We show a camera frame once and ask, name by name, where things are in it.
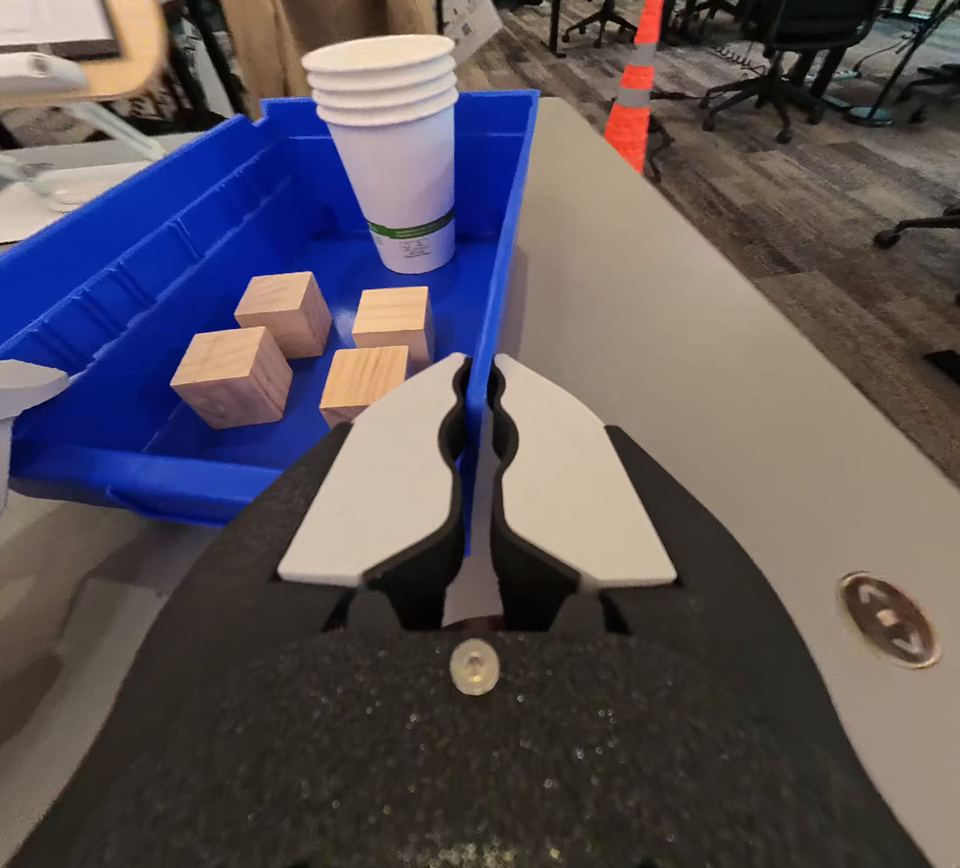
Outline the wooden board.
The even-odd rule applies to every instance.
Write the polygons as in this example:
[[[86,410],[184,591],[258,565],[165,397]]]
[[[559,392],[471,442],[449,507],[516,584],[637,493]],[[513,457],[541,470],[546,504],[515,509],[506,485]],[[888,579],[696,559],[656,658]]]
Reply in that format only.
[[[95,103],[126,99],[141,93],[155,78],[166,57],[166,27],[159,0],[104,2],[113,22],[119,54],[112,58],[85,60],[64,58],[83,69],[88,79],[89,97]],[[31,52],[51,55],[42,51]],[[31,97],[2,109],[41,106],[37,97]]]

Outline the wooden cube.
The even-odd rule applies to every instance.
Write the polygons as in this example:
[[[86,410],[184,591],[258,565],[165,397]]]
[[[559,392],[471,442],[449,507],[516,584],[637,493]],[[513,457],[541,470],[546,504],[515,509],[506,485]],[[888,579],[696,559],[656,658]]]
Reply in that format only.
[[[408,346],[343,348],[331,360],[319,403],[330,429],[352,422],[409,376]]]
[[[351,336],[356,348],[406,346],[413,371],[435,360],[435,325],[426,286],[366,289]]]
[[[198,333],[171,389],[211,429],[281,421],[293,371],[264,326]]]
[[[330,309],[311,272],[253,277],[234,319],[242,328],[266,328],[287,359],[322,356],[332,326]]]

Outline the white document stand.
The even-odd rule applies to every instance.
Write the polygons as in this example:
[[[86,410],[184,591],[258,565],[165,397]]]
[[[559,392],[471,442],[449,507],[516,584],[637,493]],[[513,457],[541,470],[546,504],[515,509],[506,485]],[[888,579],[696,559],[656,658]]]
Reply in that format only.
[[[1,57],[2,107],[31,97],[42,106],[63,106],[75,119],[107,134],[137,161],[61,169],[3,153],[1,243],[11,246],[50,226],[167,155],[162,144],[90,99],[87,75],[77,63],[38,52]]]

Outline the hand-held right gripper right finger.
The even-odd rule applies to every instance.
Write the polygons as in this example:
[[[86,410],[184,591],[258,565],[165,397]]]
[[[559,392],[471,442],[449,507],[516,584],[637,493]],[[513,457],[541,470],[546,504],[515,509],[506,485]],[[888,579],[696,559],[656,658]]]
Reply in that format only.
[[[506,630],[547,632],[565,603],[673,586],[678,571],[604,422],[505,353],[490,369],[497,456],[490,558]]]

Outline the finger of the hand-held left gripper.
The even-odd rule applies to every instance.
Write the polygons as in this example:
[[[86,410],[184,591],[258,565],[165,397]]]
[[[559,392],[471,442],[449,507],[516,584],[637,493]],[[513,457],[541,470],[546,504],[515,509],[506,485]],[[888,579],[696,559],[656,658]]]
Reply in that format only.
[[[62,370],[18,360],[1,361],[1,510],[6,509],[14,426],[24,412],[64,392],[70,376]]]

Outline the white paper cup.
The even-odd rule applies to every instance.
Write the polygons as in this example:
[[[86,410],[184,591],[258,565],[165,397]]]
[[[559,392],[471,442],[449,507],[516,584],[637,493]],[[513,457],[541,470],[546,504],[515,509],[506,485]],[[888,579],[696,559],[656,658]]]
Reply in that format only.
[[[332,129],[374,129],[409,125],[452,111],[457,98],[441,98],[408,106],[334,108],[315,105],[318,117]]]
[[[455,253],[455,109],[374,125],[323,118],[383,265],[429,274]]]
[[[306,75],[306,81],[312,89],[334,95],[381,94],[437,84],[455,84],[456,73],[452,68],[364,76],[334,76],[311,72]]]
[[[313,101],[322,107],[345,110],[387,109],[414,106],[458,92],[455,82],[430,82],[394,89],[333,91],[312,89]]]
[[[454,41],[441,34],[393,34],[329,45],[301,58],[307,73],[335,78],[396,73],[452,58]]]

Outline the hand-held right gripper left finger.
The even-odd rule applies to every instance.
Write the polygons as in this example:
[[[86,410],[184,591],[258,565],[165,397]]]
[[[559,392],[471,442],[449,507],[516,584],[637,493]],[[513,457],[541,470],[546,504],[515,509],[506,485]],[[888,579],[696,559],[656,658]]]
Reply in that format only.
[[[465,554],[466,387],[460,353],[344,427],[342,444],[280,560],[285,583],[379,592],[407,630],[442,625]]]

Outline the round desk control button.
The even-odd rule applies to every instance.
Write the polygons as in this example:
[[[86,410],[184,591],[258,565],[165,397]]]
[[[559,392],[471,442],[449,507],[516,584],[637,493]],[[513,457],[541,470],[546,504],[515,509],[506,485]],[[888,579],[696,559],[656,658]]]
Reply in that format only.
[[[908,670],[926,670],[942,658],[930,617],[904,589],[876,574],[853,571],[836,586],[846,622],[878,657]]]

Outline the orange traffic cone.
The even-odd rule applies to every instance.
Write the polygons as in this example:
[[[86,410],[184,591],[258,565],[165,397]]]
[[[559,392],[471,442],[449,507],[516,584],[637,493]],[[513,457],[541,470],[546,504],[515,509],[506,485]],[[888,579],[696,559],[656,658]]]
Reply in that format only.
[[[654,117],[655,57],[661,38],[664,0],[645,0],[630,58],[606,121],[604,137],[639,174],[662,181],[657,162],[674,143]]]

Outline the blue plastic bin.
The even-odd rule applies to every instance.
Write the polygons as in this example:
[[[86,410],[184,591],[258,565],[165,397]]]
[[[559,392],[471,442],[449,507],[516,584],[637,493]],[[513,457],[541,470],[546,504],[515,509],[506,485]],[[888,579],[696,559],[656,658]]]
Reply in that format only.
[[[429,288],[436,356],[473,358],[457,465],[464,510],[509,288],[539,94],[462,93],[450,263],[380,262],[329,130],[308,99],[236,117],[56,221],[1,263],[1,355],[70,387],[16,420],[11,487],[37,498],[223,527],[330,430],[319,404],[366,289]],[[331,309],[324,357],[295,361],[281,421],[216,431],[170,387],[192,338],[234,327],[257,275],[312,272]]]

